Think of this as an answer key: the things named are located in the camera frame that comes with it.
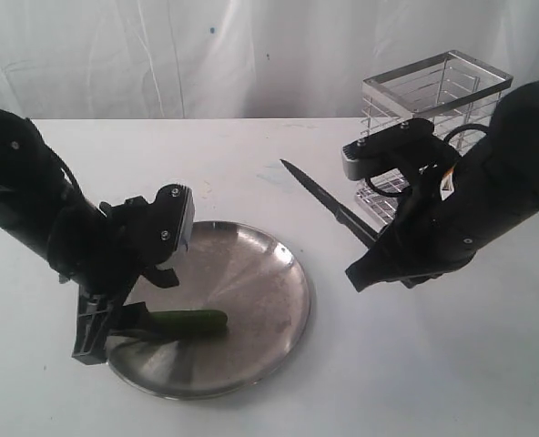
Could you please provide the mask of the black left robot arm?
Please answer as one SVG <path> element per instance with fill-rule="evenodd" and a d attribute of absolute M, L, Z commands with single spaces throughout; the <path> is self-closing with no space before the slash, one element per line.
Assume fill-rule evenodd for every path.
<path fill-rule="evenodd" d="M 108 336 L 137 328 L 147 309 L 126 300 L 139 278 L 179 284 L 173 259 L 188 246 L 194 215 L 192 191 L 179 184 L 152 202 L 94 206 L 36 125 L 0 109 L 0 229 L 77 284 L 74 359 L 104 363 Z"/>

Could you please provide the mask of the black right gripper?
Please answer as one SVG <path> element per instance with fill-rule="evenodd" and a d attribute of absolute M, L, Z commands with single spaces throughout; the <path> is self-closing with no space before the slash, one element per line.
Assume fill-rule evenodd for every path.
<path fill-rule="evenodd" d="M 433 141 L 432 162 L 405 177 L 395 219 L 345 274 L 357 291 L 383 282 L 408 289 L 468 264 L 483 242 L 483 142 L 461 156 Z"/>

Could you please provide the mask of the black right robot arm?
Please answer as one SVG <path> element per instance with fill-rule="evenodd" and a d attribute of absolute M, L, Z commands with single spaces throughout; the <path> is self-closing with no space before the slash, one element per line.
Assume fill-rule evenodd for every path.
<path fill-rule="evenodd" d="M 349 179 L 397 169 L 408 182 L 392 222 L 347 268 L 357 290 L 393 281 L 413 287 L 461 269 L 539 213 L 539 81 L 505 96 L 481 134 L 460 154 L 430 121 L 415 118 L 343 148 Z"/>

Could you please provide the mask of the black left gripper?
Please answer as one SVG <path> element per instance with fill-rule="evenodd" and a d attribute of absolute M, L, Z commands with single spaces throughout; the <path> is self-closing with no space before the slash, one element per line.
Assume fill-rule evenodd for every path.
<path fill-rule="evenodd" d="M 142 276 L 153 285 L 179 285 L 174 270 L 156 267 L 159 253 L 157 208 L 137 196 L 99 208 L 82 199 L 61 210 L 51 229 L 46 258 L 52 269 L 91 294 L 128 293 Z M 80 290 L 76 309 L 76 338 L 72 357 L 85 364 L 107 362 L 108 333 L 121 337 L 150 337 L 152 318 L 144 302 L 125 305 L 111 327 L 113 301 Z"/>

